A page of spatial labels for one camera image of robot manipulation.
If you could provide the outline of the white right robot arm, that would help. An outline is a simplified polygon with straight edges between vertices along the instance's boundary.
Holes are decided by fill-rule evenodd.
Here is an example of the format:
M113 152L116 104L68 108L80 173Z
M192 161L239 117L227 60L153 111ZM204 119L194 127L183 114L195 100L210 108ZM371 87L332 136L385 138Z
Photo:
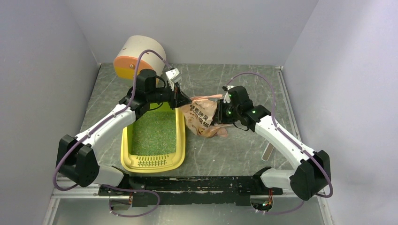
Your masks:
M219 125L240 122L245 131L253 131L276 147L292 166L291 170L264 170L254 180L254 190L265 194L270 188L287 189L304 201L320 195L331 183L329 155L306 146L277 122L272 112L255 106L243 86L222 89L226 93L217 101L213 121Z

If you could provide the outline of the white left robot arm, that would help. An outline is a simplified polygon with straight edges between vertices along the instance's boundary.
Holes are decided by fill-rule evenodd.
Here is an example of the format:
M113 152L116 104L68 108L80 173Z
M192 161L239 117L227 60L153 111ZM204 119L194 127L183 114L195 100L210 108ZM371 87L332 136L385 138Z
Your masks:
M86 187L92 183L111 186L118 195L129 191L130 182L120 169L100 166L96 159L96 149L106 144L127 126L140 119L150 105L167 103L171 109L191 103L191 99L181 91L181 73L172 68L166 78L158 76L152 69L143 69L133 80L133 86L126 96L104 118L89 129L75 135L65 135L59 141L54 186L57 175L69 178L75 186Z

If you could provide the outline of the round cream drawer cabinet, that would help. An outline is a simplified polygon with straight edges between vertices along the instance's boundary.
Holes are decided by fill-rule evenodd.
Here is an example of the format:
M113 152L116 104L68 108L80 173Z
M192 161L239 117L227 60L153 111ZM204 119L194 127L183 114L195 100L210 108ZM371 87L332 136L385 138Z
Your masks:
M134 35L127 39L113 61L115 73L130 87L133 86L136 67L138 67L138 72L143 69L152 69L158 76L162 74L165 64L154 53L145 53L137 64L139 55L147 49L154 50L166 59L165 50L159 42L150 37Z

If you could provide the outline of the orange cat litter bag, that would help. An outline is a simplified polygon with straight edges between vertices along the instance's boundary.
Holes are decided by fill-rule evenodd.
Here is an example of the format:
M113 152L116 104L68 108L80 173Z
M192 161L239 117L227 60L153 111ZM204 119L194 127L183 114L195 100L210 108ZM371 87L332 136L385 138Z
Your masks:
M221 94L192 97L191 104L180 107L179 109L184 115L185 125L188 129L195 135L206 138L215 136L227 137L226 125L219 125L213 122L217 100L221 98Z

